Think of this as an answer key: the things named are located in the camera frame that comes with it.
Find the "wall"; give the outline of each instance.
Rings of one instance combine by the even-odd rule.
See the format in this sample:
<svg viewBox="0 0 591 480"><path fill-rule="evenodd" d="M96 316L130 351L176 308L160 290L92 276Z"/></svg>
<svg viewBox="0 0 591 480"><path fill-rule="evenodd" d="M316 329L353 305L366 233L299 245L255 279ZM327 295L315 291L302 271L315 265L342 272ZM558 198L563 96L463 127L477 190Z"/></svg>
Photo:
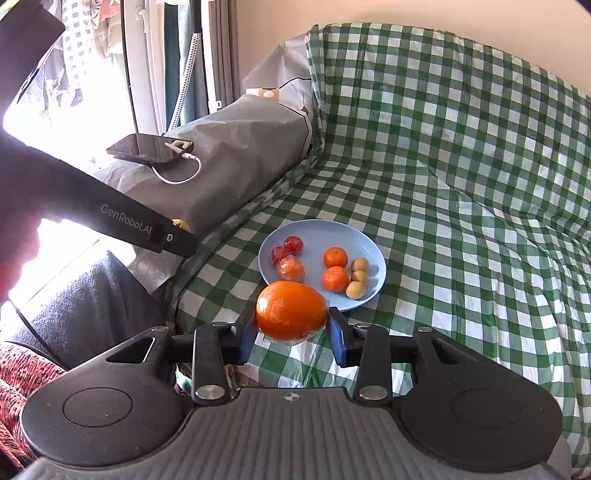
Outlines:
<svg viewBox="0 0 591 480"><path fill-rule="evenodd" d="M240 78L312 25L448 30L522 57L591 95L591 15L576 0L236 0Z"/></svg>

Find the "orange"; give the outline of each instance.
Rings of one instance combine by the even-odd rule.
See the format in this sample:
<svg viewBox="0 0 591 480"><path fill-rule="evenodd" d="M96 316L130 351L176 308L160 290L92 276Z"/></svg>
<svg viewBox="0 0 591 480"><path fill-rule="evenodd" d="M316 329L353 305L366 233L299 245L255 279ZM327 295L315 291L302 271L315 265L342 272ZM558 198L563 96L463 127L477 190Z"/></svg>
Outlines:
<svg viewBox="0 0 591 480"><path fill-rule="evenodd" d="M324 252L324 264L326 268L330 267L346 267L349 262L347 252L341 247L330 247Z"/></svg>
<svg viewBox="0 0 591 480"><path fill-rule="evenodd" d="M335 293L343 291L349 284L349 276L343 267L330 267L322 275L322 286Z"/></svg>
<svg viewBox="0 0 591 480"><path fill-rule="evenodd" d="M308 285L276 281L256 301L258 327L275 340L292 341L320 330L328 307L320 293Z"/></svg>
<svg viewBox="0 0 591 480"><path fill-rule="evenodd" d="M293 255L288 255L283 260L279 260L276 268L277 274L282 280L302 283L306 276L304 265Z"/></svg>

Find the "blue plate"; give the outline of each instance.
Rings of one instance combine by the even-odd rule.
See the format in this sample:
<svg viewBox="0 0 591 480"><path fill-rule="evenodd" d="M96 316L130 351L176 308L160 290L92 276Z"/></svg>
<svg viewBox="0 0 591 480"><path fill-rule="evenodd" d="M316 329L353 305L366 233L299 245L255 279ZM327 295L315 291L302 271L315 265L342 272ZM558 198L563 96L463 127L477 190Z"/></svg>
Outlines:
<svg viewBox="0 0 591 480"><path fill-rule="evenodd" d="M271 262L271 250L283 245L288 236L298 236L304 242L304 251L297 255L306 269L304 284L319 291L331 307L341 312L353 310L370 301L380 291L386 280L386 261L378 246L364 233L345 225L328 220L300 220L279 227L269 234L259 249L259 271L267 284L280 280L275 265ZM322 286L322 275L326 271L323 263L324 252L330 247L341 247L347 252L349 263L346 267L351 275L351 262L364 257L369 262L369 283L366 294L359 300L352 300L344 292L332 293Z"/></svg>

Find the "green and white checkered fabric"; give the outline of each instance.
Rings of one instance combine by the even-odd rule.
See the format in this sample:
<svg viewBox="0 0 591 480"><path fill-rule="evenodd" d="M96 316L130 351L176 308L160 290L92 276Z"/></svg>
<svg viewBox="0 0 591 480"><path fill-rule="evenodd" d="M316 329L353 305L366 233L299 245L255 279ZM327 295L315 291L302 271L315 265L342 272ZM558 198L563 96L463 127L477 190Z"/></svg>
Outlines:
<svg viewBox="0 0 591 480"><path fill-rule="evenodd" d="M310 30L307 45L324 151L289 192L210 245L178 321L193 330L251 306L264 287L259 246L275 228L347 223L379 245L388 269L349 320L400 334L433 326L547 388L573 473L591 473L591 99L451 33L330 25ZM408 368L392 367L406 393ZM259 335L238 379L350 387L355 372L337 367L324 333L292 348Z"/></svg>

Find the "small potato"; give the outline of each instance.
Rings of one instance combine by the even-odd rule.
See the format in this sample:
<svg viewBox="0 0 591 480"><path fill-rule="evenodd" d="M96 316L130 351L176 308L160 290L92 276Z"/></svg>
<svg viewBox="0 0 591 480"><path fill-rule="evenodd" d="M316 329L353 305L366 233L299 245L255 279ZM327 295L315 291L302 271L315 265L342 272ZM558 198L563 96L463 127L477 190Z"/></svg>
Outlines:
<svg viewBox="0 0 591 480"><path fill-rule="evenodd" d="M173 220L173 225L177 226L179 228L182 228L186 232L191 233L191 227L189 227L189 224L187 222L185 222L184 220L181 220L180 218L175 218Z"/></svg>
<svg viewBox="0 0 591 480"><path fill-rule="evenodd" d="M365 295L365 285L363 285L360 281L352 281L345 293L347 296L352 300L359 300L363 295Z"/></svg>
<svg viewBox="0 0 591 480"><path fill-rule="evenodd" d="M364 258L356 258L351 262L351 272L367 272L369 270L369 262Z"/></svg>
<svg viewBox="0 0 591 480"><path fill-rule="evenodd" d="M357 270L351 274L351 281L360 281L363 285L367 285L369 277L363 270Z"/></svg>

